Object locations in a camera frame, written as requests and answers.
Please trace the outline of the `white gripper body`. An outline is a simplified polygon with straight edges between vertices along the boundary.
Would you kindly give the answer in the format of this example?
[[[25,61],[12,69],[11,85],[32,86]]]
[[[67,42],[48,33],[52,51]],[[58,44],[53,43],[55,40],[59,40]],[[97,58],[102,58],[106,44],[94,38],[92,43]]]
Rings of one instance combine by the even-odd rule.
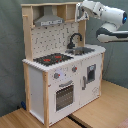
[[[82,2],[82,8],[90,15],[90,16],[99,16],[101,12],[101,3],[84,0]]]

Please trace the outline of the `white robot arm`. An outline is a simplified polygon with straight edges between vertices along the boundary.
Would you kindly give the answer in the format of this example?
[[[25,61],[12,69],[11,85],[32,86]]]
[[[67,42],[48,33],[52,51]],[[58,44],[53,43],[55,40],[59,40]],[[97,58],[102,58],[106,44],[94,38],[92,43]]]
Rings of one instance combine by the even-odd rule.
[[[84,0],[81,8],[90,17],[104,21],[104,24],[96,31],[96,38],[103,43],[128,41],[128,31],[119,31],[126,22],[127,14],[124,10],[108,7],[100,2]]]

